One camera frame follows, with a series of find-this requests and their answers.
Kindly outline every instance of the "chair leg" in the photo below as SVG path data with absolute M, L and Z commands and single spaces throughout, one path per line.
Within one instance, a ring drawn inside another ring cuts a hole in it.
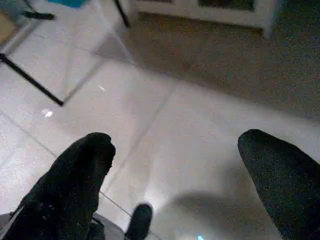
M 17 74 L 19 74 L 21 77 L 23 77 L 26 81 L 28 81 L 30 84 L 35 86 L 39 91 L 41 91 L 43 94 L 45 94 L 48 98 L 50 98 L 52 101 L 54 101 L 56 104 L 58 104 L 60 107 L 62 107 L 64 105 L 63 101 L 61 101 L 56 96 L 54 96 L 50 91 L 48 91 L 44 86 L 42 86 L 40 83 L 38 83 L 33 77 L 31 77 L 28 73 L 26 73 L 24 70 L 22 70 L 13 61 L 11 61 L 9 58 L 7 58 L 7 56 L 3 53 L 0 53 L 0 62 L 6 64 L 8 67 L 10 67 L 12 70 L 14 70 Z
M 128 16 L 125 14 L 122 6 L 121 6 L 121 3 L 119 0 L 114 0 L 114 3 L 116 5 L 116 7 L 118 8 L 118 11 L 122 17 L 122 20 L 123 20 L 123 23 L 124 25 L 127 27 L 127 28 L 130 28 L 130 23 L 129 23 L 129 19 L 128 19 Z

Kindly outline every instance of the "tile grout line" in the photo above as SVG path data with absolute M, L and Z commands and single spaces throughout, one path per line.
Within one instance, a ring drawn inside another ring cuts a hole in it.
M 105 189 L 105 192 L 107 193 L 110 189 L 110 187 L 115 183 L 115 181 L 117 180 L 120 172 L 125 168 L 125 166 L 128 163 L 128 159 L 132 156 L 132 154 L 135 152 L 136 148 L 140 145 L 142 139 L 146 136 L 147 132 L 149 131 L 149 129 L 151 128 L 151 126 L 153 125 L 153 123 L 156 121 L 156 118 L 158 117 L 159 113 L 164 109 L 164 107 L 167 105 L 168 101 L 171 99 L 171 97 L 173 96 L 173 94 L 175 93 L 175 91 L 177 90 L 179 84 L 180 84 L 181 80 L 179 79 L 177 81 L 177 83 L 172 87 L 172 89 L 170 90 L 170 92 L 167 94 L 167 96 L 164 98 L 163 102 L 160 104 L 160 106 L 158 107 L 158 109 L 156 110 L 156 112 L 154 113 L 154 115 L 152 116 L 151 120 L 149 121 L 149 123 L 146 125 L 146 127 L 144 128 L 144 130 L 141 132 L 141 134 L 137 137 L 136 141 L 134 142 L 134 144 L 132 145 L 129 153 L 127 154 L 127 156 L 124 158 L 123 162 L 120 164 L 119 169 L 114 173 L 114 176 L 112 178 L 112 180 L 110 181 L 110 183 L 108 184 L 108 186 Z
M 107 200 L 109 200 L 113 205 L 115 205 L 117 208 L 119 208 L 121 211 L 123 211 L 126 215 L 128 215 L 130 218 L 132 218 L 132 215 L 128 213 L 126 210 L 124 210 L 119 204 L 117 204 L 115 201 L 113 201 L 110 197 L 108 197 L 106 194 L 104 194 L 102 191 L 99 191 L 99 193 L 105 197 Z M 158 240 L 162 240 L 157 234 L 155 234 L 153 231 L 149 230 L 149 233 L 154 235 Z
M 38 141 L 34 136 L 31 135 L 28 131 L 23 129 L 22 126 L 20 126 L 18 123 L 16 123 L 9 115 L 4 113 L 3 111 L 0 110 L 0 115 L 3 115 L 7 120 L 9 120 L 15 127 L 20 129 L 24 134 L 26 134 L 30 139 L 35 141 L 37 144 L 39 144 L 42 148 L 44 148 L 48 153 L 50 153 L 53 157 L 57 158 L 57 155 L 54 154 L 49 148 L 47 148 L 45 145 L 43 145 L 40 141 Z

